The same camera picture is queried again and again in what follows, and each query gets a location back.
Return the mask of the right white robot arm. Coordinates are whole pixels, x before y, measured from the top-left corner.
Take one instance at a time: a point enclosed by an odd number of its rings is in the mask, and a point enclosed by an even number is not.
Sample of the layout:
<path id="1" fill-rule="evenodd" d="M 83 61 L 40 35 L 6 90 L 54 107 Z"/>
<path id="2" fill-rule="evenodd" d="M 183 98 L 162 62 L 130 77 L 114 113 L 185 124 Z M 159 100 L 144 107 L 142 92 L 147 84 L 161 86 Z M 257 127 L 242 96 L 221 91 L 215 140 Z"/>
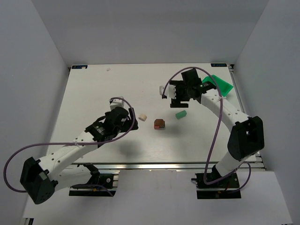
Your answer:
<path id="1" fill-rule="evenodd" d="M 179 81 L 171 77 L 166 85 L 160 89 L 162 98 L 171 99 L 171 108 L 186 108 L 189 100 L 195 100 L 205 106 L 218 117 L 216 131 L 208 153 L 206 164 L 214 149 L 221 124 L 230 132 L 227 152 L 216 163 L 211 171 L 211 180 L 207 174 L 203 175 L 207 185 L 216 183 L 237 171 L 237 169 L 252 155 L 264 148 L 263 121 L 260 117 L 243 113 L 233 106 L 225 96 L 217 80 L 210 73 L 201 69 L 210 80 L 203 82 L 198 76 L 199 67 L 187 67 L 179 71 L 182 79 Z"/>

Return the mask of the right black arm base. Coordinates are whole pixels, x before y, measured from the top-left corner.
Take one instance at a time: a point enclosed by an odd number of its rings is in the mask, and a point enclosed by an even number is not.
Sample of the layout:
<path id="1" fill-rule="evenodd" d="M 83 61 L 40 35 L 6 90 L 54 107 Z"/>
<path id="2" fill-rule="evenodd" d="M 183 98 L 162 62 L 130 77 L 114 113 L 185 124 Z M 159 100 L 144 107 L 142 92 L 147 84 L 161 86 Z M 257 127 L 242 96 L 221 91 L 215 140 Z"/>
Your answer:
<path id="1" fill-rule="evenodd" d="M 196 173 L 191 182 L 196 185 L 197 199 L 241 199 L 240 183 L 237 174 L 233 174 L 217 183 L 206 185 L 203 179 L 204 173 Z"/>

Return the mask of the brown wood block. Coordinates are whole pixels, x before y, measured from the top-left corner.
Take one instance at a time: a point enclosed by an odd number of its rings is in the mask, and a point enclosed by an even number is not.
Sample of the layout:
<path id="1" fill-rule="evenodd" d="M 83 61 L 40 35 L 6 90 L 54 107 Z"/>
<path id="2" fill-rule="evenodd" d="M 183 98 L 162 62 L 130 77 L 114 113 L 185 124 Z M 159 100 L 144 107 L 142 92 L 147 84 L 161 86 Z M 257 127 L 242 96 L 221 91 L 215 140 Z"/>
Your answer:
<path id="1" fill-rule="evenodd" d="M 161 126 L 161 125 L 165 125 L 165 121 L 163 119 L 154 120 L 154 126 Z"/>

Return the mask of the green plastic bin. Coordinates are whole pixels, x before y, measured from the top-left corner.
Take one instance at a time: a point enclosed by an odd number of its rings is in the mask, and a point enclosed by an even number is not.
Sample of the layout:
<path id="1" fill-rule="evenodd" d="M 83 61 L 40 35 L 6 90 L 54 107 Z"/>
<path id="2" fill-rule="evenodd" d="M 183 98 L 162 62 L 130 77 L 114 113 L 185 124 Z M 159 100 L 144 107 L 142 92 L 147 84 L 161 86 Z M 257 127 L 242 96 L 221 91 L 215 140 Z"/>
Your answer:
<path id="1" fill-rule="evenodd" d="M 224 81 L 223 79 L 219 78 L 216 75 L 212 75 L 212 77 L 217 82 L 222 96 L 226 97 L 229 94 L 229 92 L 233 89 L 233 86 L 231 84 L 227 83 L 226 81 Z M 205 77 L 202 82 L 203 83 L 205 83 L 205 82 L 214 83 L 210 76 Z"/>

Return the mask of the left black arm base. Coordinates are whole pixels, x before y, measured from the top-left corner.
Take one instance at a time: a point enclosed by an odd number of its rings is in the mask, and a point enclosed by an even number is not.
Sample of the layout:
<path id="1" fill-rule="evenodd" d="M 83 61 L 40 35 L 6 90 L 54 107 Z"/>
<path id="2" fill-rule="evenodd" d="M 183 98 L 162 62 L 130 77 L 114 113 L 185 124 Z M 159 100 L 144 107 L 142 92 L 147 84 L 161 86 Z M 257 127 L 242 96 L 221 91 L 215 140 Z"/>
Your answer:
<path id="1" fill-rule="evenodd" d="M 92 163 L 83 164 L 89 171 L 89 180 L 71 186 L 69 196 L 114 197 L 118 185 L 118 175 L 102 173 Z"/>

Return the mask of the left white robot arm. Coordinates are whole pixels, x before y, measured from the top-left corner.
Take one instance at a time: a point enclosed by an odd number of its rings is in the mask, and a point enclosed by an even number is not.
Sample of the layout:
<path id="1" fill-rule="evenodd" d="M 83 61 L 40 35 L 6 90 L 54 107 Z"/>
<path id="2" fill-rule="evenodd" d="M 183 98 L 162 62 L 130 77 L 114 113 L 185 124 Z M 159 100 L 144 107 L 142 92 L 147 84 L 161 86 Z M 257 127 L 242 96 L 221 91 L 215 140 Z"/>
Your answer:
<path id="1" fill-rule="evenodd" d="M 68 187 L 109 191 L 113 187 L 112 174 L 101 174 L 92 163 L 74 168 L 70 165 L 118 134 L 137 129 L 134 109 L 117 106 L 86 127 L 71 144 L 64 144 L 58 151 L 39 159 L 28 158 L 20 183 L 35 204 L 44 203 L 56 191 Z"/>

